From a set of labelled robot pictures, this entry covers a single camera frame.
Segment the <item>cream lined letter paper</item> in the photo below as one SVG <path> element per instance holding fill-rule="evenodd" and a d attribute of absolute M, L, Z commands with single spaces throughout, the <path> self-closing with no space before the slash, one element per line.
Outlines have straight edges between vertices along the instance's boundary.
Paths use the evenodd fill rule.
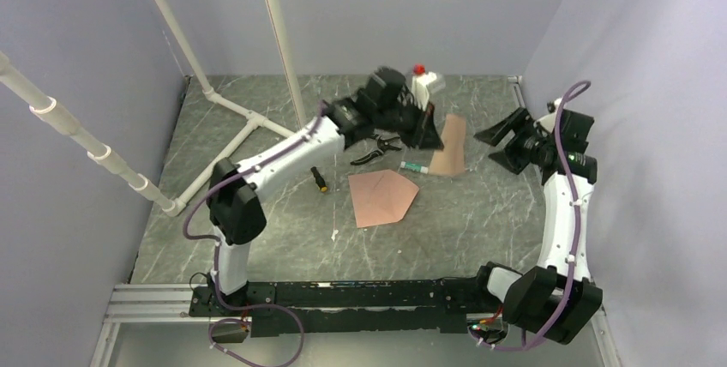
<path fill-rule="evenodd" d="M 447 114 L 441 139 L 444 148 L 434 152 L 429 174 L 454 177 L 464 173 L 466 120 L 459 115 Z"/>

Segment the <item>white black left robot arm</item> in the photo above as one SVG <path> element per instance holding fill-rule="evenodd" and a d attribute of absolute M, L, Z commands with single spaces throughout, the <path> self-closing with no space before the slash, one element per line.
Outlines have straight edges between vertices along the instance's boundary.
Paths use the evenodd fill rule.
<path fill-rule="evenodd" d="M 207 199 L 219 246 L 213 305 L 227 316 L 244 308 L 250 244 L 267 224 L 261 204 L 289 179 L 377 130 L 395 134 L 410 148 L 441 150 L 430 97 L 445 85 L 443 75 L 433 71 L 417 69 L 407 76 L 380 67 L 355 93 L 323 102 L 316 118 L 265 152 L 239 162 L 219 161 Z"/>

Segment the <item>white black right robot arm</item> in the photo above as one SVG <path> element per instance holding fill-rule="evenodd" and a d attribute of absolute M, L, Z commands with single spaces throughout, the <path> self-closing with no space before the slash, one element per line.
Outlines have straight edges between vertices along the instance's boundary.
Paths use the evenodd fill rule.
<path fill-rule="evenodd" d="M 532 345 L 551 340 L 566 345 L 589 322 L 603 301 L 586 255 L 586 222 L 598 162 L 586 155 L 591 116 L 549 104 L 534 119 L 520 107 L 475 134 L 492 147 L 506 144 L 490 159 L 513 174 L 529 165 L 541 173 L 545 199 L 544 236 L 536 265 L 524 274 L 490 262 L 484 280 L 472 288 L 483 311 L 502 305 L 502 320 L 532 333 Z"/>

